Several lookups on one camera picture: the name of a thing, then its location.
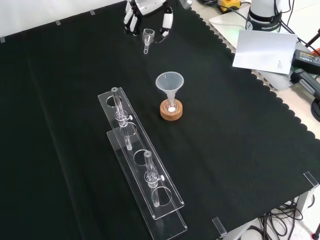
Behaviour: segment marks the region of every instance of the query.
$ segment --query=white wall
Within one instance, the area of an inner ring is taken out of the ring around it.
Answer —
[[[0,37],[123,0],[0,0]]]

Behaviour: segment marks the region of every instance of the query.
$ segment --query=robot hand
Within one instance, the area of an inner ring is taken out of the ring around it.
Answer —
[[[183,8],[188,9],[192,1],[180,0]],[[123,20],[125,32],[137,36],[140,34],[142,17],[163,7],[164,16],[160,34],[155,36],[155,42],[162,42],[168,35],[174,21],[174,13],[167,0],[127,0]]]

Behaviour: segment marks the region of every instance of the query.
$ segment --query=small clip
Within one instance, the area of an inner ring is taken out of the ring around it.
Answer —
[[[219,231],[221,238],[227,235],[227,230],[222,225],[218,217],[215,217],[214,219],[212,219],[212,222],[214,223],[216,229]]]

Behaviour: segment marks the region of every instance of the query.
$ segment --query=yellow device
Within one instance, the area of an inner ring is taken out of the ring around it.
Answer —
[[[240,0],[218,0],[218,4],[221,6],[226,6],[233,10],[238,10],[240,8],[241,2]],[[220,10],[222,14],[231,12],[231,10],[221,6],[217,6],[217,8]]]

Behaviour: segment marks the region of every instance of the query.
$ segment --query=plastic funnel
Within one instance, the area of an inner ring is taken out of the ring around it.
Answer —
[[[180,73],[167,71],[156,78],[155,85],[166,93],[170,105],[174,106],[176,92],[182,87],[184,81],[184,77]]]

